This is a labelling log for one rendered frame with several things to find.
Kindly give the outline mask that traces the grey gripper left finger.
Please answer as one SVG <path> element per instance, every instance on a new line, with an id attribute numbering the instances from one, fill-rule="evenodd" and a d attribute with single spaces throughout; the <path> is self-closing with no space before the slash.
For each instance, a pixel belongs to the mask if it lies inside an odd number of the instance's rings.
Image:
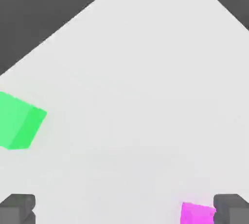
<path id="1" fill-rule="evenodd" d="M 36 224 L 33 194 L 11 194 L 0 203 L 0 224 Z"/>

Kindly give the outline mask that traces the small green cube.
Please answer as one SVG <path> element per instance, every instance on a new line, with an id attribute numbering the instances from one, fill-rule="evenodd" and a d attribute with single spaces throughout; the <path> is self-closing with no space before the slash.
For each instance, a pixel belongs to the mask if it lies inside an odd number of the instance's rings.
<path id="1" fill-rule="evenodd" d="M 47 112 L 0 91 L 0 147 L 27 149 Z"/>

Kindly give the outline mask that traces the small magenta cube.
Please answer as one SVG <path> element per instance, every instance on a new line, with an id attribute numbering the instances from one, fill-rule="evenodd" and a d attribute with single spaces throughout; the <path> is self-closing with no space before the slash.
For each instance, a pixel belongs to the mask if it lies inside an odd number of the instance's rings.
<path id="1" fill-rule="evenodd" d="M 213 224 L 215 208 L 182 203 L 180 224 Z"/>

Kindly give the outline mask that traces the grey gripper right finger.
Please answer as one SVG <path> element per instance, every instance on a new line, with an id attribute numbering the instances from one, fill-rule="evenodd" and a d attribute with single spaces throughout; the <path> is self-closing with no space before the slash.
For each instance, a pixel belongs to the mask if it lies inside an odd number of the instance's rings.
<path id="1" fill-rule="evenodd" d="M 238 194 L 216 194 L 213 197 L 214 224 L 249 224 L 249 203 Z"/>

